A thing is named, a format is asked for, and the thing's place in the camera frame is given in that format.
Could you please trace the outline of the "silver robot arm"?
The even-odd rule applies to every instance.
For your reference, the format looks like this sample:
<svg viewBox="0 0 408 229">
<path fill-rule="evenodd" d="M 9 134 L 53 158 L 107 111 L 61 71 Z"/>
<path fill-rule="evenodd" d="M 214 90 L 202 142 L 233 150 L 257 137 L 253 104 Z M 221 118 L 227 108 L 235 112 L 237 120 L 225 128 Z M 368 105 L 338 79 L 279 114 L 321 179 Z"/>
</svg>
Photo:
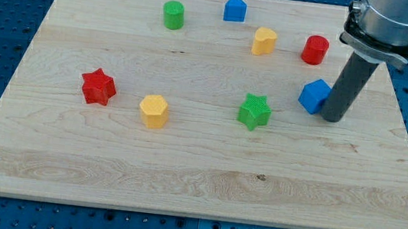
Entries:
<svg viewBox="0 0 408 229">
<path fill-rule="evenodd" d="M 408 0 L 353 0 L 341 42 L 371 63 L 408 64 Z"/>
</svg>

